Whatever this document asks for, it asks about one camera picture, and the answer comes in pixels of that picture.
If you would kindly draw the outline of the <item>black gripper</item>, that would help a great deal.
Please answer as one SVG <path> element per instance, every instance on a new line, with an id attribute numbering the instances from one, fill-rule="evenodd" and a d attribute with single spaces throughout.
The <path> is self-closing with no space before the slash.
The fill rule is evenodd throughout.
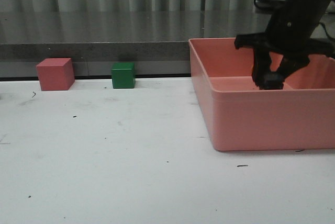
<path id="1" fill-rule="evenodd" d="M 315 28 L 328 12 L 329 4 L 256 4 L 256 11 L 269 13 L 271 18 L 264 32 L 236 35 L 234 46 L 253 49 L 252 79 L 259 89 L 271 89 L 267 79 L 272 63 L 269 52 L 283 56 L 275 71 L 274 89 L 283 89 L 284 81 L 296 71 L 306 67 L 310 54 L 333 55 L 334 41 L 312 39 Z"/>

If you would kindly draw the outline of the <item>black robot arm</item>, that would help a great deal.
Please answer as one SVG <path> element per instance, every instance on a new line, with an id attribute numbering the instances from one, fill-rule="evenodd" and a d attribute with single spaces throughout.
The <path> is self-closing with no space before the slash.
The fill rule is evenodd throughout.
<path id="1" fill-rule="evenodd" d="M 253 49 L 252 79 L 259 89 L 283 89 L 285 79 L 306 67 L 311 54 L 332 55 L 332 44 L 311 38 L 331 1 L 276 1 L 262 7 L 272 12 L 265 32 L 236 36 L 236 49 Z"/>

